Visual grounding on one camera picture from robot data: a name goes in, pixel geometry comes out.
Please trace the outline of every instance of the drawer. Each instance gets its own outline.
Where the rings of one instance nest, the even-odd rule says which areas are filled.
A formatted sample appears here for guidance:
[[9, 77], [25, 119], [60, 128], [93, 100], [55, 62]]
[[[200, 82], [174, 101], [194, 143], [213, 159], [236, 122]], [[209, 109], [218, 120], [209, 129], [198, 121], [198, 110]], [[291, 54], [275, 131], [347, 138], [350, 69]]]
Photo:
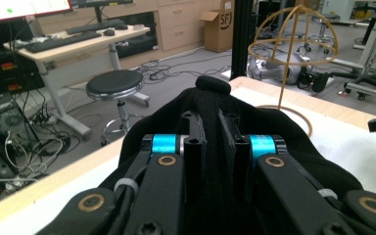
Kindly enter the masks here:
[[155, 12], [158, 10], [157, 4], [152, 4], [152, 0], [134, 0], [132, 4], [123, 4], [106, 7], [103, 15], [108, 18], [122, 17], [145, 12]]
[[194, 22], [195, 4], [184, 3], [160, 7], [161, 28], [169, 28]]
[[45, 34], [57, 33], [66, 28], [85, 25], [89, 22], [95, 23], [94, 9], [76, 9], [73, 12], [58, 14], [48, 17], [37, 18], [42, 32]]
[[196, 23], [162, 29], [163, 50], [188, 45], [203, 40], [202, 28]]
[[158, 6], [167, 6], [172, 4], [194, 2], [194, 0], [158, 0]]

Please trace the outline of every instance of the chair leg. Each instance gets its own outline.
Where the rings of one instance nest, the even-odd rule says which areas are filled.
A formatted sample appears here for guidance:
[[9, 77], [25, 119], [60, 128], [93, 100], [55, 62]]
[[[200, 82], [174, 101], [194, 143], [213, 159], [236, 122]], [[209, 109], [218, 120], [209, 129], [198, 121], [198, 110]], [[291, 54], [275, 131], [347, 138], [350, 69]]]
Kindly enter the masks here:
[[121, 119], [122, 129], [125, 133], [130, 129], [129, 114], [127, 113], [125, 103], [122, 100], [117, 100], [118, 115]]

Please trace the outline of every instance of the black stool seat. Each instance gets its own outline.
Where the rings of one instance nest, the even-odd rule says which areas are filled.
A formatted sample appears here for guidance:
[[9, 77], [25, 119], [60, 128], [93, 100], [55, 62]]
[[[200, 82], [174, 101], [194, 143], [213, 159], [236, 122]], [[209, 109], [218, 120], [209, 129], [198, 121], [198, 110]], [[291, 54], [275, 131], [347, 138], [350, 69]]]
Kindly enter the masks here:
[[143, 74], [135, 70], [113, 70], [94, 76], [87, 82], [87, 95], [94, 100], [114, 100], [138, 92]]

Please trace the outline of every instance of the monitor screen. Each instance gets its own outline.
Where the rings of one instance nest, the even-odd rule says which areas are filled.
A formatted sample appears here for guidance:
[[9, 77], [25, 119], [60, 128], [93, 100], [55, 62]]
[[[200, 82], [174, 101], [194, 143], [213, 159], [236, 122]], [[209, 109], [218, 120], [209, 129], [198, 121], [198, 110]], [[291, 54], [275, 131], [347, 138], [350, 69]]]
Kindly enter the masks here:
[[133, 0], [70, 0], [73, 8], [104, 7], [133, 3]]
[[70, 0], [0, 0], [0, 21], [53, 14], [70, 9]]

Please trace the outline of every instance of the desk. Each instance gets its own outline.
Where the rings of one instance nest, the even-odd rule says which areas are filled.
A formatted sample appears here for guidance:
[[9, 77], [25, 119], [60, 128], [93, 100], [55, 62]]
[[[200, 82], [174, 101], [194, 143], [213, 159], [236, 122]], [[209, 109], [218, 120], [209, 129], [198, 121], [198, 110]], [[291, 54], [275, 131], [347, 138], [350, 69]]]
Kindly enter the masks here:
[[[102, 35], [101, 37], [39, 53], [30, 53], [25, 49], [21, 49], [18, 51], [18, 54], [27, 57], [36, 63], [42, 80], [47, 87], [48, 93], [57, 109], [57, 118], [78, 132], [85, 140], [90, 135], [91, 129], [66, 113], [57, 94], [57, 87], [55, 86], [56, 80], [72, 79], [73, 77], [91, 77], [98, 73], [104, 72], [111, 67], [113, 67], [114, 70], [120, 70], [120, 63], [118, 61], [118, 53], [116, 51], [115, 43], [131, 37], [143, 35], [147, 31], [149, 31], [148, 27], [141, 30], [134, 30], [133, 27], [130, 26], [128, 30], [116, 30], [116, 34], [114, 36]], [[104, 48], [107, 45], [109, 45], [110, 62], [102, 57], [85, 58], [88, 57], [86, 56], [86, 53], [92, 50]], [[5, 48], [10, 49], [8, 43], [4, 44], [4, 46]], [[45, 66], [45, 63], [55, 61], [57, 59], [74, 57], [84, 57], [84, 59], [79, 60], [79, 63], [73, 63], [72, 65], [56, 68], [54, 70], [47, 70]], [[140, 93], [137, 93], [135, 96], [145, 103], [149, 101], [148, 96]]]
[[[246, 77], [233, 79], [230, 84], [233, 95], [243, 96], [249, 102], [254, 102], [256, 96], [260, 96], [265, 99], [260, 101], [268, 104], [277, 99], [280, 91], [277, 86]], [[373, 118], [372, 115], [289, 90], [285, 90], [283, 104], [296, 106], [300, 108], [304, 115], [316, 117], [319, 120], [326, 118], [328, 123], [336, 124], [339, 122], [341, 126], [355, 131], [356, 134], [369, 135], [366, 130], [366, 122]], [[319, 131], [318, 127], [314, 127], [315, 132]], [[325, 156], [335, 155], [336, 152], [334, 150], [339, 150], [337, 146], [339, 146], [341, 139], [323, 146], [317, 142], [318, 140], [313, 139], [312, 141], [320, 151], [327, 152]], [[97, 186], [116, 168], [121, 145], [122, 139], [119, 139], [1, 201], [0, 234], [33, 234], [48, 224], [72, 196]], [[361, 182], [364, 181], [366, 188], [373, 189], [375, 187], [376, 189], [376, 175], [374, 174], [376, 172], [376, 162], [374, 164], [370, 162], [354, 164], [349, 161], [349, 158], [336, 158], [333, 161], [342, 165], [353, 165], [352, 170], [355, 170], [358, 174], [356, 176], [361, 178]]]

